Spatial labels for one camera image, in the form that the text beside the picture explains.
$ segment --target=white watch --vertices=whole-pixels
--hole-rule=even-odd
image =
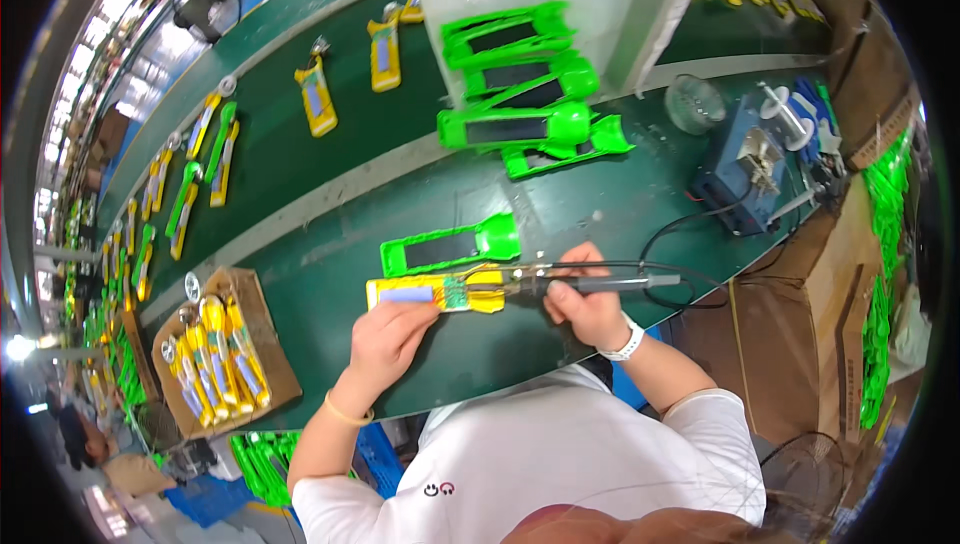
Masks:
[[[634,354],[634,351],[641,345],[641,340],[643,340],[643,328],[631,319],[629,314],[623,312],[623,310],[620,310],[620,313],[623,313],[623,319],[627,320],[627,327],[630,328],[630,340],[619,350],[612,352],[597,350],[597,352],[611,361],[626,361]]]

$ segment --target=cardboard box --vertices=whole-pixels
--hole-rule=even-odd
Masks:
[[[840,152],[860,170],[886,153],[920,106],[893,28],[870,0],[816,0],[833,28],[826,67]]]
[[[688,310],[671,322],[675,346],[744,400],[750,430],[769,442],[809,431],[859,438],[860,331],[882,271],[872,219],[856,175],[839,214],[811,216],[773,266],[734,283],[732,305]]]
[[[115,108],[107,110],[100,119],[93,139],[102,146],[106,158],[114,158],[120,153],[129,125],[130,119]]]
[[[161,354],[162,343],[171,336],[180,337],[185,334],[184,324],[180,322],[180,309],[196,307],[192,302],[186,302],[170,315],[160,331],[153,339],[153,350],[150,356],[156,373],[160,378],[163,397],[170,413],[174,416],[176,427],[186,440],[206,438],[217,434],[224,434],[235,430],[241,425],[262,418],[273,409],[302,395],[304,391],[297,382],[297,376],[290,366],[286,355],[283,354],[281,342],[274,328],[274,321],[267,309],[267,301],[263,297],[257,272],[251,269],[220,267],[203,287],[203,294],[211,294],[226,300],[233,295],[240,307],[240,313],[246,323],[246,331],[253,344],[253,353],[256,355],[263,369],[267,382],[267,392],[270,393],[270,406],[258,407],[253,413],[241,415],[222,421],[217,425],[204,428],[198,421],[190,407],[186,405],[181,394],[180,383],[170,371]]]

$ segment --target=worker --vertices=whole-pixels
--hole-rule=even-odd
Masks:
[[[560,261],[602,261],[590,242]],[[607,275],[606,268],[568,270]],[[371,406],[410,368],[439,310],[384,302],[353,326],[349,365],[307,423],[287,487],[311,544],[721,542],[762,522],[761,468],[737,395],[620,310],[554,281],[557,324],[617,361],[661,415],[620,401],[571,364],[430,412],[396,495],[347,477]],[[525,346],[518,339],[513,346]]]

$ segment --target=green workbench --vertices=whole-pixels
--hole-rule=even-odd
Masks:
[[[718,79],[727,106],[758,75]],[[774,84],[791,73],[763,75]],[[686,194],[707,150],[706,137],[674,127],[664,112],[663,90],[637,100],[630,96],[598,105],[623,115],[636,149],[521,182],[506,178],[497,155],[460,152],[404,175],[347,202],[250,256],[243,267],[257,270],[277,334],[303,398],[257,422],[257,429],[302,428],[350,358],[351,329],[366,311],[364,283],[379,277],[379,245],[433,229],[472,224],[498,211],[516,217],[522,260],[539,250],[557,259],[585,240],[607,259],[636,259],[647,239],[672,220],[703,210]],[[785,194],[781,202],[789,200]],[[803,214],[810,209],[804,207]],[[786,234],[736,238],[719,221],[705,219],[665,236],[649,260],[678,263],[726,280]],[[708,289],[703,283],[698,292]],[[684,300],[682,286],[659,295]],[[641,325],[672,314],[625,295],[625,310]],[[375,407],[379,418],[413,414],[517,384],[591,354],[568,329],[555,327],[539,306],[508,303],[505,310],[447,314],[433,327],[406,376]]]
[[[402,85],[383,94],[370,88],[366,22],[378,18],[390,1],[403,0],[362,0],[350,6],[294,37],[239,80],[233,100],[240,117],[240,135],[230,168],[227,203],[211,209],[209,194],[205,190],[200,193],[179,261],[170,257],[165,238],[154,244],[159,250],[150,263],[154,297],[285,204],[436,130],[436,114],[447,108],[447,90],[423,25],[400,28]],[[706,39],[704,33],[714,35]],[[331,45],[323,68],[340,122],[336,129],[315,139],[307,128],[293,73],[306,66],[310,46],[321,34]],[[788,28],[769,6],[732,8],[722,0],[692,0],[663,57],[680,62],[725,57],[734,50],[741,55],[822,53],[829,41],[821,23],[799,20]],[[157,131],[153,122],[159,119],[151,116],[144,130]],[[219,112],[200,152],[204,162],[218,127]],[[161,230],[173,208],[185,163],[182,154],[174,155],[163,206],[150,219]],[[99,221],[109,211],[102,208]]]
[[[400,28],[402,85],[384,94],[370,89],[366,22],[377,19],[390,1],[404,0],[354,3],[295,36],[239,80],[234,100],[241,128],[226,206],[211,209],[209,188],[200,189],[180,261],[170,258],[166,238],[154,242],[154,298],[285,204],[436,130],[436,113],[447,106],[446,89],[422,25]],[[822,25],[803,19],[784,25],[774,12],[751,4],[734,9],[721,0],[692,0],[658,64],[827,50],[830,34]],[[314,139],[293,72],[306,65],[310,45],[320,34],[332,47],[324,69],[340,122]],[[794,75],[764,73],[762,79],[786,84]],[[733,107],[735,98],[760,78],[736,75],[714,82]],[[174,114],[158,115],[164,104],[144,126],[153,136],[169,133],[175,124]],[[468,225],[512,210],[525,260],[532,260],[538,250],[555,259],[587,239],[607,258],[636,259],[661,226],[702,210],[685,190],[708,140],[683,134],[670,123],[663,90],[596,108],[622,114],[624,130],[637,148],[520,182],[506,178],[497,155],[457,153],[350,200],[238,262],[258,272],[277,334],[304,390],[301,399],[251,424],[251,429],[303,428],[320,406],[348,362],[351,327],[366,311],[364,283],[381,275],[379,245],[386,240]],[[204,158],[218,124],[218,117],[211,122]],[[163,208],[150,219],[161,231],[184,163],[182,154],[174,155]],[[649,260],[684,264],[724,280],[784,233],[786,226],[777,236],[734,238],[717,221],[704,220],[665,237]],[[698,286],[701,293],[707,289]],[[687,291],[680,287],[661,294],[682,299]],[[624,306],[641,325],[653,325],[671,313],[639,297],[625,297]],[[144,326],[149,341],[161,323],[162,318]],[[564,328],[553,327],[539,308],[510,305],[493,315],[445,315],[427,334],[411,371],[378,401],[376,413],[378,418],[403,416],[487,394],[589,353]]]

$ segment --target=solder wire spool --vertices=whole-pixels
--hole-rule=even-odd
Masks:
[[[791,153],[801,150],[813,137],[813,131],[816,129],[813,120],[806,117],[799,118],[793,112],[793,109],[787,104],[787,101],[790,100],[790,89],[786,86],[779,86],[774,90],[763,82],[756,85],[767,96],[760,105],[760,118],[764,120],[778,118],[779,126],[790,134],[787,141],[783,143],[786,150]]]

